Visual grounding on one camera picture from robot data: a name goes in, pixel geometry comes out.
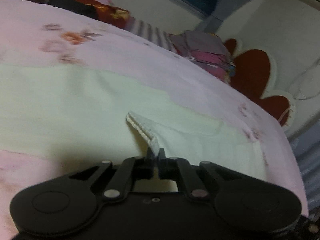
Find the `pink floral bed sheet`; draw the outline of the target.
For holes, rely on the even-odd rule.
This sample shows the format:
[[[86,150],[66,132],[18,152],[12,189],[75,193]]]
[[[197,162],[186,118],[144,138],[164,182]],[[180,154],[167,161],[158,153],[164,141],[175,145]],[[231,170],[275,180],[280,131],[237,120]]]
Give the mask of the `pink floral bed sheet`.
[[[176,53],[67,10],[24,0],[1,0],[3,64],[111,72],[166,92],[174,103],[221,119],[252,142],[258,142],[266,165],[265,181],[294,192],[302,203],[302,213],[309,213],[297,161],[277,120],[234,88]],[[1,239],[10,239],[17,233],[9,215],[9,202],[18,190],[1,189]]]

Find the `blue patterned curtain right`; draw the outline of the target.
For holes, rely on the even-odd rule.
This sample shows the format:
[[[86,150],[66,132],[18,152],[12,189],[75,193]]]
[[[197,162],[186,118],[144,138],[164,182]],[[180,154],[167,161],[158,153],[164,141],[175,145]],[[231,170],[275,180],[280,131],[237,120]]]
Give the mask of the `blue patterned curtain right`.
[[[319,210],[319,124],[290,142],[302,175],[309,215]]]

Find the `stack of folded clothes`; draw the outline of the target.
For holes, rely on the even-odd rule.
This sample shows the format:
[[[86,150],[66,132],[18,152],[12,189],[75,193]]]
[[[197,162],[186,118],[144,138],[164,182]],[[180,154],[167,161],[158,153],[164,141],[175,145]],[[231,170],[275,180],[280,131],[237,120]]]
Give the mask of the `stack of folded clothes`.
[[[217,35],[189,30],[169,38],[180,56],[220,81],[226,84],[231,82],[231,77],[235,75],[233,57]]]

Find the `pale green long-sleeve shirt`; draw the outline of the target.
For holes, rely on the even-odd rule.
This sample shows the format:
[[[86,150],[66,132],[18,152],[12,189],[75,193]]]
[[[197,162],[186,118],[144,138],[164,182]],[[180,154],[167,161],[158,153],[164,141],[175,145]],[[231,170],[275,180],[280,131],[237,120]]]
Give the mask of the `pale green long-sleeve shirt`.
[[[1,65],[1,189],[16,190],[143,146],[266,180],[263,151],[227,122],[111,72]]]

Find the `red patterned cloth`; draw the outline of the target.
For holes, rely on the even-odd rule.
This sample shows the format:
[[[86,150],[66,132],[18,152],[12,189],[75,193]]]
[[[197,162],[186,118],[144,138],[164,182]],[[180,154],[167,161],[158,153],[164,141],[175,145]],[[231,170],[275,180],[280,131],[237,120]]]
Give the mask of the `red patterned cloth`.
[[[75,0],[85,5],[93,6],[97,12],[98,20],[124,29],[130,19],[130,12],[96,0]]]

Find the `black cloth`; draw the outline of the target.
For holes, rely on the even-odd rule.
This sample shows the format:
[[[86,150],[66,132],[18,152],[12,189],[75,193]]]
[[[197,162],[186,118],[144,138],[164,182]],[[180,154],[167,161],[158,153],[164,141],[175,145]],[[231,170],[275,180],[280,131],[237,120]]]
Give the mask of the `black cloth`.
[[[98,20],[98,13],[92,5],[86,5],[76,0],[49,0],[47,4]]]

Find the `grey white striped pillow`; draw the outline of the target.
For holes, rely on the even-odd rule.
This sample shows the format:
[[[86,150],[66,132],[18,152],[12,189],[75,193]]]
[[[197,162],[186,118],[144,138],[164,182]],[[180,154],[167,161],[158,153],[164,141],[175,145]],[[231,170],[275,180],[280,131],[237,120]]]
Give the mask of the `grey white striped pillow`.
[[[170,40],[170,35],[143,20],[137,20],[134,17],[130,17],[125,24],[124,30],[142,37],[159,47],[175,52],[175,47]]]

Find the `red white scalloped headboard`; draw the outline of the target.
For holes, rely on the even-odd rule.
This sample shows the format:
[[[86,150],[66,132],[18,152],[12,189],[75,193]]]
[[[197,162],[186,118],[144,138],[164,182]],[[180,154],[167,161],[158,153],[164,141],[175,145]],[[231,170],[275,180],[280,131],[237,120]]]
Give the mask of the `red white scalloped headboard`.
[[[273,116],[287,131],[295,118],[296,103],[290,93],[275,89],[275,59],[261,48],[243,50],[241,41],[235,38],[228,39],[224,45],[235,65],[231,86]]]

